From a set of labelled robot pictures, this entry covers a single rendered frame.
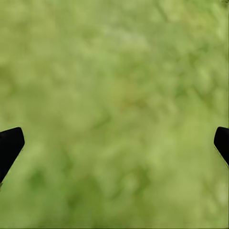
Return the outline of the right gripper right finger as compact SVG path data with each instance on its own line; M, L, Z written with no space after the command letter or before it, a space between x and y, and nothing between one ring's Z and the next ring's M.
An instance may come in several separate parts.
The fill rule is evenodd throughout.
M218 151L221 153L227 164L229 165L229 129L224 127L218 127L214 144Z

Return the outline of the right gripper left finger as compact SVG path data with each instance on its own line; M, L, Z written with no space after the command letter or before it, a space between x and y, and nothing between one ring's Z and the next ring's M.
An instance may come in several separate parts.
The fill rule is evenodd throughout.
M25 145L20 127L0 132L0 184Z

